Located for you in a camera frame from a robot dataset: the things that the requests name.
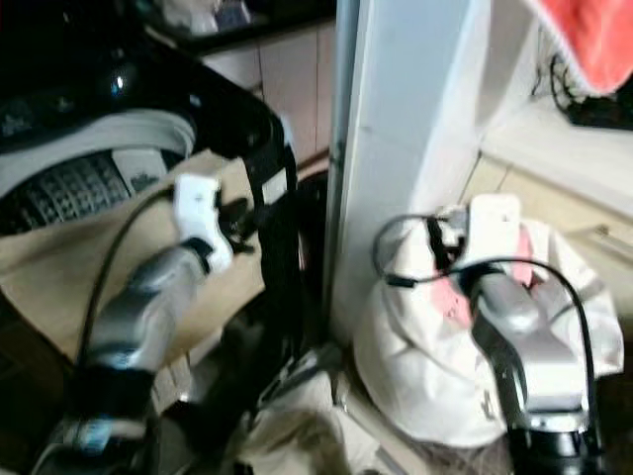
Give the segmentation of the orange-red towel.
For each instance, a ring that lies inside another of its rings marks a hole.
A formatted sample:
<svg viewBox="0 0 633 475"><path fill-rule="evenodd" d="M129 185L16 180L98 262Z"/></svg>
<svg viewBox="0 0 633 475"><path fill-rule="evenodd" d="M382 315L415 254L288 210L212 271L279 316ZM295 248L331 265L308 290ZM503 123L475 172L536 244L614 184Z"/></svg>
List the orange-red towel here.
<svg viewBox="0 0 633 475"><path fill-rule="evenodd" d="M587 92L605 95L633 77L633 0L523 0Z"/></svg>

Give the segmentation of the brown cardboard sheet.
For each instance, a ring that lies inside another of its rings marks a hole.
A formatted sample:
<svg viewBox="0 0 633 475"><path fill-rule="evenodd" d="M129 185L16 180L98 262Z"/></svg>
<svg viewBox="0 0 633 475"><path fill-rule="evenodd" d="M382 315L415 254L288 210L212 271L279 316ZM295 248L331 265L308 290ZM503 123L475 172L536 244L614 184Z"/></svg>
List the brown cardboard sheet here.
<svg viewBox="0 0 633 475"><path fill-rule="evenodd" d="M0 240L5 297L59 351L76 356L92 284L119 227L145 196L173 180L172 176L163 178L143 195L98 216ZM137 266L175 243L177 236L170 204L159 202L146 209L115 253L103 298L117 294ZM263 289L257 250L237 254L228 271L209 277L200 288L195 303L178 323L164 360L177 360L209 336L218 335Z"/></svg>

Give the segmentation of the black top-load washing machine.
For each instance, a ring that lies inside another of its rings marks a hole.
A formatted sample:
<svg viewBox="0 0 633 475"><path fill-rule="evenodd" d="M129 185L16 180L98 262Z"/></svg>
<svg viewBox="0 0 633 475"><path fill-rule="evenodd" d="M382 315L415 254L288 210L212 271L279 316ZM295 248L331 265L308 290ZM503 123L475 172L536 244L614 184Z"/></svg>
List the black top-load washing machine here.
<svg viewBox="0 0 633 475"><path fill-rule="evenodd" d="M279 320L263 325L267 374L279 370L302 342L305 298L290 298L302 285L302 237L288 200L297 184L295 161L279 114L229 78L146 34L123 0L10 0L3 18L13 20L1 45L18 55L1 75L15 83L0 98L1 153L45 143L94 121L148 109L180 115L194 124L194 155L212 152L239 159L247 172L261 272L267 290L280 291ZM107 285L118 231L92 284L89 302Z"/></svg>

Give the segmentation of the white cloth laundry bag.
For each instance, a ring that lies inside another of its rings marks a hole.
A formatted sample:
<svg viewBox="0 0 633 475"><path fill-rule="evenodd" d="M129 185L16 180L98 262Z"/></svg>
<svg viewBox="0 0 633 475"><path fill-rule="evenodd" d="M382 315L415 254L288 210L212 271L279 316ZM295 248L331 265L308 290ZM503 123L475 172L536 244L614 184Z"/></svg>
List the white cloth laundry bag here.
<svg viewBox="0 0 633 475"><path fill-rule="evenodd" d="M620 374L627 347L607 286L565 236L521 217L532 257L435 270L425 216L401 216L372 248L377 284L353 338L372 403L408 438L487 446L511 431L578 440L596 429L595 384ZM501 265L524 263L530 289ZM474 324L456 329L430 286L458 279Z"/></svg>

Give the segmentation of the beige crumpled cloth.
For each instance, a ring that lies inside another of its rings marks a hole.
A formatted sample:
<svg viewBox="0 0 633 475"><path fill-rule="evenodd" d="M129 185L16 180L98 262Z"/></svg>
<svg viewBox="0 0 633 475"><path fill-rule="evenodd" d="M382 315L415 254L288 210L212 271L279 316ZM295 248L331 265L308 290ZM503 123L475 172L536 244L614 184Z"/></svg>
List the beige crumpled cloth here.
<svg viewBox="0 0 633 475"><path fill-rule="evenodd" d="M233 475L406 475L349 412L342 362L326 345L267 390L230 450Z"/></svg>

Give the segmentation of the white cloth on counter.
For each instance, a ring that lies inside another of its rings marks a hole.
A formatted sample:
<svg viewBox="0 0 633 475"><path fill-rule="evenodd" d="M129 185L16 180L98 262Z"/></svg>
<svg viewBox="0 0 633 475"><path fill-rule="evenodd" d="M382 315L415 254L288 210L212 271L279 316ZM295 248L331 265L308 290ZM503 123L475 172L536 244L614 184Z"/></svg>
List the white cloth on counter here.
<svg viewBox="0 0 633 475"><path fill-rule="evenodd" d="M191 36L219 31L217 14L225 0L155 0L163 22Z"/></svg>

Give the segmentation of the pink garment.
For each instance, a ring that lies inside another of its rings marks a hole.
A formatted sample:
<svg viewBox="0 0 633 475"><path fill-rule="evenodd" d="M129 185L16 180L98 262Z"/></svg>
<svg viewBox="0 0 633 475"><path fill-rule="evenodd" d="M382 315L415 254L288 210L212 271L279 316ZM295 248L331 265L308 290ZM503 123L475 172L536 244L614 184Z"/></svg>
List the pink garment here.
<svg viewBox="0 0 633 475"><path fill-rule="evenodd" d="M514 253L512 257L532 257L533 244L529 231L524 226L519 226L516 231ZM514 265L501 265L510 279L516 284L530 289L538 280L534 275L532 267L524 263L514 263ZM448 323L452 323L456 329L469 330L474 324L475 317L472 316L471 305L466 295L461 293L460 280L453 280L452 277L434 282L430 286L429 298L431 304L437 308L440 317Z"/></svg>

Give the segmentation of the white door frame post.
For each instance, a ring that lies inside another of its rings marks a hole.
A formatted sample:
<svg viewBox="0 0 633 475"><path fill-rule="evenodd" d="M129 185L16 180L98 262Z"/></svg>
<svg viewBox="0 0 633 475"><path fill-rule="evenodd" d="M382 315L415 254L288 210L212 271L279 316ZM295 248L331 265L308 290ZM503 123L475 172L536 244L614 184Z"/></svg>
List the white door frame post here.
<svg viewBox="0 0 633 475"><path fill-rule="evenodd" d="M524 99L535 18L524 0L338 0L324 299L347 343L390 219L456 203L489 123Z"/></svg>

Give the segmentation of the grey washer drum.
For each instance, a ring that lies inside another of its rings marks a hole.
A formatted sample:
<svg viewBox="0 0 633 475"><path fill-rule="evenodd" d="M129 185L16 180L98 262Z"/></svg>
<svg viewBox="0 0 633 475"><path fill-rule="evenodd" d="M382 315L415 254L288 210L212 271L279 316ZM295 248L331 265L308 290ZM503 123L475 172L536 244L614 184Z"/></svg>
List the grey washer drum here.
<svg viewBox="0 0 633 475"><path fill-rule="evenodd" d="M108 115L0 155L0 235L81 221L157 184L193 153L196 128L161 110Z"/></svg>

